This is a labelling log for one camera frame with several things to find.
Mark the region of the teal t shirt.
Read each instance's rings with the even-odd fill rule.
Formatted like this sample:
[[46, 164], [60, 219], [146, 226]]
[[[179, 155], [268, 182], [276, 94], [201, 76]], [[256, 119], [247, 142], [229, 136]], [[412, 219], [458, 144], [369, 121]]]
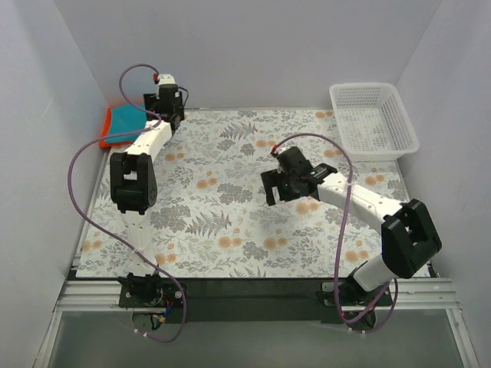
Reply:
[[119, 137], [114, 135], [142, 130], [146, 126], [146, 121], [146, 114], [129, 104], [108, 108], [101, 133], [105, 139], [99, 142], [99, 147], [106, 149], [133, 143], [139, 136], [138, 133]]

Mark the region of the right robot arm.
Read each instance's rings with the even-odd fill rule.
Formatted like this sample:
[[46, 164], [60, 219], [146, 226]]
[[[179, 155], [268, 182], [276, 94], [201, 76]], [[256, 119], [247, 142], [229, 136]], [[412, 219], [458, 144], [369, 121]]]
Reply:
[[442, 242], [427, 207], [419, 200], [399, 202], [378, 195], [327, 167], [317, 166], [306, 174], [279, 172], [261, 174], [268, 205], [279, 199], [289, 202], [311, 196], [343, 209], [381, 236], [381, 253], [353, 270], [338, 290], [355, 304], [367, 303], [375, 289], [395, 279], [412, 278], [442, 248]]

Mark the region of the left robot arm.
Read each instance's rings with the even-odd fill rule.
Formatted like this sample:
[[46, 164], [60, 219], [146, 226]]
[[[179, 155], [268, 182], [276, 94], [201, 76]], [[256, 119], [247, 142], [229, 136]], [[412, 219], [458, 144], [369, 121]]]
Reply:
[[185, 116], [181, 112], [164, 114], [163, 122], [155, 130], [139, 133], [154, 125], [157, 118], [151, 116], [147, 120], [144, 112], [131, 112], [127, 105], [110, 110], [108, 115], [109, 137], [105, 143], [130, 145], [110, 157], [110, 197], [121, 213], [127, 241], [134, 247], [129, 251], [128, 271], [143, 277], [154, 273], [147, 262], [157, 262], [150, 236], [150, 213], [158, 195], [153, 161]]

